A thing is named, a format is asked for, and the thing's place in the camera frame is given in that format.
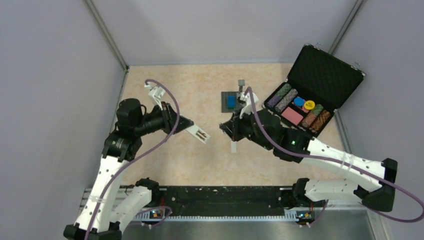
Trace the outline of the white remote battery cover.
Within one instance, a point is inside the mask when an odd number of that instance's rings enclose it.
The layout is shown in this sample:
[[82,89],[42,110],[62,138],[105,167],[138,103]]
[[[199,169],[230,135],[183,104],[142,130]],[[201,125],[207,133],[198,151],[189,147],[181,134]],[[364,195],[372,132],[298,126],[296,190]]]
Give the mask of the white remote battery cover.
[[231,141],[230,147],[231,147],[231,153],[237,153],[237,142],[236,141]]

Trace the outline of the white remote control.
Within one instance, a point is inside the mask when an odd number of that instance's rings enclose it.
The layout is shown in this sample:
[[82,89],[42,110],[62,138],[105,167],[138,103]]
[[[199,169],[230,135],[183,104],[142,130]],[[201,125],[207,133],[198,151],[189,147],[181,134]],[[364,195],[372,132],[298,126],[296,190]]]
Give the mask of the white remote control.
[[185,131],[190,133],[192,136],[194,136],[196,139],[198,139],[203,144],[206,144],[211,137],[208,133],[206,133],[203,129],[201,129],[196,124],[186,128]]

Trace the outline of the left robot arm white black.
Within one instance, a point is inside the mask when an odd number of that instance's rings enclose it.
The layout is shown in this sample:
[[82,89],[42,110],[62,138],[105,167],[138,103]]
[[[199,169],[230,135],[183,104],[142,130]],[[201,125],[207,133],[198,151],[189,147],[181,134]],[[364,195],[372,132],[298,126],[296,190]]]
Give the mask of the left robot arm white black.
[[194,126],[178,116],[169,103],[155,105],[151,112],[136,98],[119,103],[114,130],[104,141],[98,174],[88,200],[75,223],[67,225],[63,235],[68,240],[120,240],[132,219],[149,206],[160,202],[159,184],[149,178],[139,180],[135,189],[114,207],[124,167],[135,162],[142,137],[156,131],[176,134]]

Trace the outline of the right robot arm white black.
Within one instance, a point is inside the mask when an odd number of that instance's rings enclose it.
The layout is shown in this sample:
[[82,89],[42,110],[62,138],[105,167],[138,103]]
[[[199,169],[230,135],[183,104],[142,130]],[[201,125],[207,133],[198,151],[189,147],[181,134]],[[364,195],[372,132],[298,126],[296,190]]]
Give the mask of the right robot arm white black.
[[307,206],[324,200],[344,200],[359,202],[375,211],[393,210],[396,160],[364,159],[332,148],[301,130],[284,127],[280,119],[267,110],[257,114],[260,123],[252,113],[233,114],[219,128],[233,142],[247,139],[272,151],[283,161],[319,167],[342,176],[342,179],[331,180],[300,178],[292,186],[291,201]]

